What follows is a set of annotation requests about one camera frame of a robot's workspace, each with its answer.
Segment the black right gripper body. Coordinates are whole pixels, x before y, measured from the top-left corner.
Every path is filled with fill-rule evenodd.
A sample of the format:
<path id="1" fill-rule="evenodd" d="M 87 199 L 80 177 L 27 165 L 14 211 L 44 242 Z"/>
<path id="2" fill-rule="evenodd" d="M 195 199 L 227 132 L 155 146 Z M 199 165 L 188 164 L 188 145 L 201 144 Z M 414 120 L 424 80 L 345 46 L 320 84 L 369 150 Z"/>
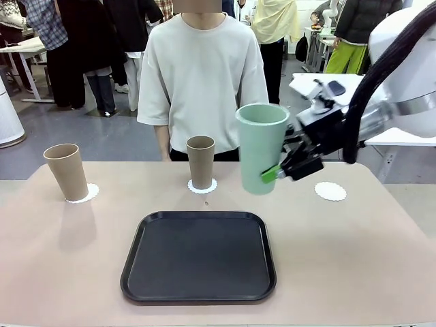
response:
<path id="1" fill-rule="evenodd" d="M 297 114 L 296 118 L 316 153 L 329 155 L 344 147 L 344 114 L 341 109 L 324 114 L 315 114 L 312 109 L 306 109 Z"/>

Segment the tall mint green cup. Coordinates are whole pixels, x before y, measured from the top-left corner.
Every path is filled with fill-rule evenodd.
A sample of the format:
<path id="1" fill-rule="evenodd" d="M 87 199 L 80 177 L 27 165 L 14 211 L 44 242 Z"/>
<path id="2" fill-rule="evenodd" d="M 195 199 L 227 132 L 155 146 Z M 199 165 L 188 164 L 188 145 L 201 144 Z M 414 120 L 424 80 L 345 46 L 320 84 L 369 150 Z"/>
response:
<path id="1" fill-rule="evenodd" d="M 275 177 L 265 183 L 262 173 L 280 161 L 289 116 L 288 109 L 274 104 L 249 104 L 236 111 L 245 191 L 265 195 L 274 189 Z"/>

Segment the white scalloped paper coaster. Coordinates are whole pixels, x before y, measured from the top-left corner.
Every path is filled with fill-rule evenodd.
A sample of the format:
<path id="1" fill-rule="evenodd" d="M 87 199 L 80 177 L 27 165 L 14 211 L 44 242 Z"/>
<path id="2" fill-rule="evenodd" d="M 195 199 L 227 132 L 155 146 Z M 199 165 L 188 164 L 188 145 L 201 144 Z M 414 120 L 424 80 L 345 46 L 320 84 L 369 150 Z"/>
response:
<path id="1" fill-rule="evenodd" d="M 207 194 L 210 193 L 217 188 L 217 181 L 215 178 L 212 178 L 210 187 L 206 189 L 198 189 L 193 186 L 193 181 L 190 179 L 187 183 L 187 188 L 195 194 Z"/>
<path id="2" fill-rule="evenodd" d="M 332 202 L 339 202 L 347 197 L 347 192 L 342 186 L 327 181 L 317 183 L 314 191 L 319 197 Z"/>
<path id="3" fill-rule="evenodd" d="M 66 200 L 66 202 L 71 204 L 80 204 L 92 200 L 98 195 L 99 187 L 96 184 L 88 183 L 87 188 L 88 188 L 88 194 L 84 198 L 75 201 Z"/>

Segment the tall brown cup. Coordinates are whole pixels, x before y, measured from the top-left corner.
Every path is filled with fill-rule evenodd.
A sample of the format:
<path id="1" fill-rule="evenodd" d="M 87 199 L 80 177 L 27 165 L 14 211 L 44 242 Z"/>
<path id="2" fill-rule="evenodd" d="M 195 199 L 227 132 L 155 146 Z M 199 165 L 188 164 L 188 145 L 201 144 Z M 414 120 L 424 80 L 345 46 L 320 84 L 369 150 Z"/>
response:
<path id="1" fill-rule="evenodd" d="M 208 189 L 213 179 L 215 141 L 208 136 L 194 136 L 186 146 L 193 187 Z"/>
<path id="2" fill-rule="evenodd" d="M 75 202 L 88 196 L 89 190 L 78 145 L 54 145 L 46 149 L 43 156 L 66 200 Z"/>

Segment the person's right forearm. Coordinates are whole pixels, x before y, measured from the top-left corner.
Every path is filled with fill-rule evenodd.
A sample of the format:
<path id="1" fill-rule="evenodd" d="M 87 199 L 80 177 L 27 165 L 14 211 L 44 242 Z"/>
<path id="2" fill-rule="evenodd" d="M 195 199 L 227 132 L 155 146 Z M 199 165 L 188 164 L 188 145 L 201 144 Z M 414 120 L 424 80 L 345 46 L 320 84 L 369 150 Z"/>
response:
<path id="1" fill-rule="evenodd" d="M 171 161 L 170 159 L 170 133 L 167 125 L 154 126 L 159 152 L 162 161 Z"/>

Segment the white table top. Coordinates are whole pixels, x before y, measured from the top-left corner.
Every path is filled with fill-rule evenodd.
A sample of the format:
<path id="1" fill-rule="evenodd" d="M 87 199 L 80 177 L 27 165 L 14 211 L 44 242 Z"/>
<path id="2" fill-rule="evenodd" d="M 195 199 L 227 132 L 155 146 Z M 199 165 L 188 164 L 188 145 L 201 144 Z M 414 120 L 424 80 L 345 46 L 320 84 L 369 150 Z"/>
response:
<path id="1" fill-rule="evenodd" d="M 327 85 L 336 81 L 345 88 L 342 95 L 333 97 L 343 112 L 347 112 L 352 95 L 363 77 L 355 74 L 294 73 L 290 88 L 309 97 L 317 81 Z M 371 96 L 361 120 L 359 137 L 369 146 L 429 146 L 436 147 L 436 109 L 401 116 L 399 109 L 388 99 L 384 86 Z"/>

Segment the white table leg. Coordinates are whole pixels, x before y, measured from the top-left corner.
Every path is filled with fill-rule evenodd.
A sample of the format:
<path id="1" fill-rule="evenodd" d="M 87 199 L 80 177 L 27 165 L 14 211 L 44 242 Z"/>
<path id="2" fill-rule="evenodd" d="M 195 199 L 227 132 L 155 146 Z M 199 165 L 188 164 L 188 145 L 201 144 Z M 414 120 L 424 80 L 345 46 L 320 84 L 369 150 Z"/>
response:
<path id="1" fill-rule="evenodd" d="M 382 184 L 384 184 L 386 178 L 388 177 L 391 171 L 394 160 L 398 155 L 399 147 L 398 146 L 373 146 L 373 149 L 381 157 L 381 163 L 379 165 L 376 176 L 378 180 Z"/>

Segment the black backpack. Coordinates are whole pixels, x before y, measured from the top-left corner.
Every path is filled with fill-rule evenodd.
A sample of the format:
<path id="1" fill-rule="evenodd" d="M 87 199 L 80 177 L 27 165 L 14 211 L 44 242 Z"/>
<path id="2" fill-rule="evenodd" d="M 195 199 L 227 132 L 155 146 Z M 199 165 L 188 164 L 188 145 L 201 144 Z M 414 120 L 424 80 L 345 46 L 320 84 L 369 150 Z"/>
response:
<path id="1" fill-rule="evenodd" d="M 308 41 L 306 36 L 302 36 L 296 44 L 295 47 L 295 57 L 300 62 L 305 62 L 308 53 Z"/>

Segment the grey background desk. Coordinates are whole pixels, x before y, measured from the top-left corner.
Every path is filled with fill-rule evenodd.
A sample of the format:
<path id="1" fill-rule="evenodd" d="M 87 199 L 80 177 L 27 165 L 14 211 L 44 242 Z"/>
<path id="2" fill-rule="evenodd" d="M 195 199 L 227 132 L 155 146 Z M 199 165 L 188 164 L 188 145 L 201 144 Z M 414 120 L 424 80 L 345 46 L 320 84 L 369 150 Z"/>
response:
<path id="1" fill-rule="evenodd" d="M 333 52 L 334 35 L 321 29 L 305 28 L 308 50 L 302 68 L 306 73 L 324 73 Z"/>

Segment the person in beige sweater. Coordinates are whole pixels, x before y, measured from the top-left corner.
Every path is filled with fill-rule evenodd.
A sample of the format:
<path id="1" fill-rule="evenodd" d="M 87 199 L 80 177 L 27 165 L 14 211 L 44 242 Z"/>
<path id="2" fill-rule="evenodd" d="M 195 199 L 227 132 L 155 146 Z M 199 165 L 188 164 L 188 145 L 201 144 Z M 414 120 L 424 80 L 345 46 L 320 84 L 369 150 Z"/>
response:
<path id="1" fill-rule="evenodd" d="M 138 122 L 167 125 L 171 161 L 188 139 L 215 141 L 215 159 L 238 159 L 236 111 L 268 102 L 254 32 L 222 10 L 222 0 L 173 0 L 174 16 L 153 28 L 144 51 Z"/>

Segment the bystander in lime green trousers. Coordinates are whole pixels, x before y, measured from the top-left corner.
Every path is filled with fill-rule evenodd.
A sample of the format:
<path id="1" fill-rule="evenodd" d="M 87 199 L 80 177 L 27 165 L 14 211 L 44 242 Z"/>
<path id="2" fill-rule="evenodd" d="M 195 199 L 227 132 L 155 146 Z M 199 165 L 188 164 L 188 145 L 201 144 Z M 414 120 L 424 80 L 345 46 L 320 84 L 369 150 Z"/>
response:
<path id="1" fill-rule="evenodd" d="M 359 73 L 371 32 L 388 15 L 402 8 L 403 0 L 345 0 L 325 72 Z"/>

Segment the seated background person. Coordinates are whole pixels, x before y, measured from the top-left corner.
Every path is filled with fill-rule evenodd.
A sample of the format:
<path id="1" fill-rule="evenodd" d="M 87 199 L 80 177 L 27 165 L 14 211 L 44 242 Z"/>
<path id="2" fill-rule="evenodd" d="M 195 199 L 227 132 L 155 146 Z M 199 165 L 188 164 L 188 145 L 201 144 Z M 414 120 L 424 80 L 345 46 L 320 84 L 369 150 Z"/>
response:
<path id="1" fill-rule="evenodd" d="M 310 20 L 312 25 L 319 25 L 321 27 L 324 26 L 324 17 L 323 12 L 324 10 L 328 10 L 330 8 L 330 2 L 326 1 L 320 6 L 318 6 L 313 12 L 311 13 Z"/>

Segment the bystander in yellow jacket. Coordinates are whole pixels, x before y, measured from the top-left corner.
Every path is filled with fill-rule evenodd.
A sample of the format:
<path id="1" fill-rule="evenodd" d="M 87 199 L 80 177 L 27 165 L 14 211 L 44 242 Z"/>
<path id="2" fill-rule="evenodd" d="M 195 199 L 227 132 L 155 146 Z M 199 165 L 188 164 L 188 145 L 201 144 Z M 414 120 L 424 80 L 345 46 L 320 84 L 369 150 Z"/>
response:
<path id="1" fill-rule="evenodd" d="M 260 45 L 269 102 L 280 104 L 285 38 L 291 43 L 300 39 L 296 0 L 258 0 L 251 27 Z"/>

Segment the black plastic serving tray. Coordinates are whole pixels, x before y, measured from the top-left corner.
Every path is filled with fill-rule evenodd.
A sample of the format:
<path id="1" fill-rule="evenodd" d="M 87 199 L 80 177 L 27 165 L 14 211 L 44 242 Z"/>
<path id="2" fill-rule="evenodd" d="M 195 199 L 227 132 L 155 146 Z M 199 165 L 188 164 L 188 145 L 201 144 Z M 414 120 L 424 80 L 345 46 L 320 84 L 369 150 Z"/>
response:
<path id="1" fill-rule="evenodd" d="M 160 211 L 132 241 L 120 286 L 137 304 L 257 302 L 277 275 L 266 224 L 246 211 Z"/>

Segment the bystander in black jacket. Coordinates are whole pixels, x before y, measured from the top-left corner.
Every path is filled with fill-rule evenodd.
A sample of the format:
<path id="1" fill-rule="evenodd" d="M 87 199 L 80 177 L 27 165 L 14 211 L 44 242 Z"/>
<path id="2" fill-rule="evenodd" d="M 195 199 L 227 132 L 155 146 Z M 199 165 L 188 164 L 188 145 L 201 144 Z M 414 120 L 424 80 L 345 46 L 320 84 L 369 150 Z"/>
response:
<path id="1" fill-rule="evenodd" d="M 155 0 L 103 0 L 103 4 L 127 58 L 128 101 L 134 112 L 138 109 L 142 60 L 149 39 L 147 24 L 159 24 L 163 14 Z"/>

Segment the bystander in long black coat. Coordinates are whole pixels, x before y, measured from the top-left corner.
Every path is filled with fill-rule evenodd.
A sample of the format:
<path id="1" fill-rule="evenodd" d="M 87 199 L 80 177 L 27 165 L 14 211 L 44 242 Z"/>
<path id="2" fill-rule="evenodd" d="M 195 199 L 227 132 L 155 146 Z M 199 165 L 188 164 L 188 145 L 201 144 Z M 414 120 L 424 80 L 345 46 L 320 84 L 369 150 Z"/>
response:
<path id="1" fill-rule="evenodd" d="M 73 48 L 74 60 L 88 80 L 101 116 L 116 113 L 110 75 L 127 59 L 100 0 L 54 0 Z"/>

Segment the bystander in plaid shirt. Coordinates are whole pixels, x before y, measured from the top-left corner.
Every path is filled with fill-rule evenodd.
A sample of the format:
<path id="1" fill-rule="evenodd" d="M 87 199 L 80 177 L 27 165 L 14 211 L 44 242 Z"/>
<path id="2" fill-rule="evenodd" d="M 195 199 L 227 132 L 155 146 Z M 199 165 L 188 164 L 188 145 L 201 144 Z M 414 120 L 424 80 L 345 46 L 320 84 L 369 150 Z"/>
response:
<path id="1" fill-rule="evenodd" d="M 55 0 L 20 0 L 27 12 L 27 24 L 39 35 L 46 49 L 48 75 L 54 102 L 70 106 L 61 77 L 61 55 L 68 42 L 67 32 L 55 8 Z"/>

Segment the white cylindrical floor unit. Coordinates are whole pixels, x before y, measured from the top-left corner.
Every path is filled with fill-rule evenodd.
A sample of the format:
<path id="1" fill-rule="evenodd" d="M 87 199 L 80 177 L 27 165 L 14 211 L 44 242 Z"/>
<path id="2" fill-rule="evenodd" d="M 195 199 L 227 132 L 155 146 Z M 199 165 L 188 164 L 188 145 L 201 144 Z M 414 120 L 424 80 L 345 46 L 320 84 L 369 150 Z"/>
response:
<path id="1" fill-rule="evenodd" d="M 0 78 L 0 149 L 21 143 L 25 138 L 25 130 Z"/>

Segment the white background desk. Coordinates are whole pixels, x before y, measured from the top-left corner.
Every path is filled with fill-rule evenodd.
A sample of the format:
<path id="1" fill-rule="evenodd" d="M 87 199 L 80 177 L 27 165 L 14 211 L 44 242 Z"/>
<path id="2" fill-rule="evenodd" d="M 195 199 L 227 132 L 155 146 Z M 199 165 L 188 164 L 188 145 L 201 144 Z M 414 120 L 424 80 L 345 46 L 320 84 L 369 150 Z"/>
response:
<path id="1" fill-rule="evenodd" d="M 33 77 L 31 75 L 31 70 L 29 69 L 29 66 L 27 65 L 26 62 L 26 60 L 29 58 L 33 58 L 34 56 L 42 55 L 46 53 L 46 48 L 44 47 L 39 37 L 33 37 L 31 39 L 21 41 L 16 45 L 12 45 L 12 46 L 7 45 L 5 48 L 0 48 L 0 53 L 9 54 L 13 64 L 14 64 L 14 60 L 12 54 L 17 53 L 20 56 L 20 60 L 25 69 L 27 80 L 31 85 L 31 90 L 33 91 L 33 98 L 22 98 L 21 99 L 22 102 L 34 103 L 34 104 L 54 103 L 53 98 L 48 98 L 48 99 L 41 98 L 39 91 L 36 87 L 35 81 L 33 80 Z"/>

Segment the bystander in patterned sweater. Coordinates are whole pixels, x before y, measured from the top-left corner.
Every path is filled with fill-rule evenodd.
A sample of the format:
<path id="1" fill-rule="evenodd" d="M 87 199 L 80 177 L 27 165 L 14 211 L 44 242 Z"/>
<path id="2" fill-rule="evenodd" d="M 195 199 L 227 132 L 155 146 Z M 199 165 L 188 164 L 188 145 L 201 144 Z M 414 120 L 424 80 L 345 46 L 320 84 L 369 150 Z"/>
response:
<path id="1" fill-rule="evenodd" d="M 22 32 L 27 30 L 26 18 L 22 15 L 17 0 L 0 0 L 0 35 L 8 46 L 23 41 Z M 18 53 L 12 53 L 16 70 L 24 88 L 33 93 L 25 67 Z"/>

